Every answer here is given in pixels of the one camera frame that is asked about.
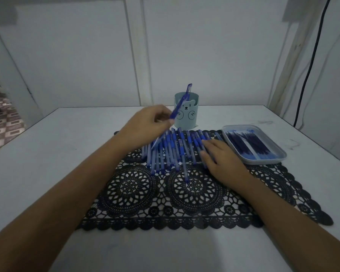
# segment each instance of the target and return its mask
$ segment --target patterned floor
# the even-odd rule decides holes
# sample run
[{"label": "patterned floor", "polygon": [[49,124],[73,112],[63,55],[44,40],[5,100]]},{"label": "patterned floor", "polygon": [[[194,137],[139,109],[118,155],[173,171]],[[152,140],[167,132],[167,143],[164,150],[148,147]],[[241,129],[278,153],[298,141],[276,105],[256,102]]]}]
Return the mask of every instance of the patterned floor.
[{"label": "patterned floor", "polygon": [[23,120],[20,118],[10,100],[0,97],[0,148],[25,131]]}]

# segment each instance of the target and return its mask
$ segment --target white table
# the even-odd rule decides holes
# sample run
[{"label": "white table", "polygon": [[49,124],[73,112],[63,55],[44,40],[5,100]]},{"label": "white table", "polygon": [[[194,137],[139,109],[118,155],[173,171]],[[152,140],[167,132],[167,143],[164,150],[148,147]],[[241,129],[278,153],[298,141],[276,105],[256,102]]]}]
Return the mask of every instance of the white table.
[{"label": "white table", "polygon": [[[107,141],[140,107],[60,108],[0,148],[0,229]],[[264,106],[200,106],[199,129],[254,124],[287,152],[283,164],[334,220],[340,161]],[[51,271],[291,271],[265,228],[136,229],[71,236]]]}]

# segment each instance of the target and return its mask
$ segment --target black lace placemat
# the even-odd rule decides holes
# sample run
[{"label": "black lace placemat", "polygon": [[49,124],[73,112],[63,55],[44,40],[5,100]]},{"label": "black lace placemat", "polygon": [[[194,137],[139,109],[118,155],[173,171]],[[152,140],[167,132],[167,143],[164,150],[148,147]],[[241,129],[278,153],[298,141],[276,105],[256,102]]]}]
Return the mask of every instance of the black lace placemat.
[{"label": "black lace placemat", "polygon": [[[214,131],[207,132],[214,137]],[[331,217],[281,163],[246,166],[252,175],[310,219],[323,225],[333,224]],[[182,166],[179,172],[173,167],[165,175],[151,175],[141,159],[141,149],[129,153],[77,229],[263,226],[254,209],[240,195],[218,182],[201,164],[193,166],[192,162],[187,162],[187,170],[189,184],[183,180]]]}]

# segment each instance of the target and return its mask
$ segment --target bear pen holder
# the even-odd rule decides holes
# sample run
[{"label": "bear pen holder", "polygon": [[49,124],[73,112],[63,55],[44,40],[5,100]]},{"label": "bear pen holder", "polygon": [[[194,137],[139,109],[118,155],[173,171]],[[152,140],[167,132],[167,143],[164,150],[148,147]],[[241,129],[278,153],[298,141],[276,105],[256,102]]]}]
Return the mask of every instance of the bear pen holder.
[{"label": "bear pen holder", "polygon": [[[185,92],[178,92],[174,96],[174,106],[179,103]],[[189,101],[184,101],[175,118],[175,127],[190,130],[196,127],[196,116],[198,115],[199,95],[191,92]]]}]

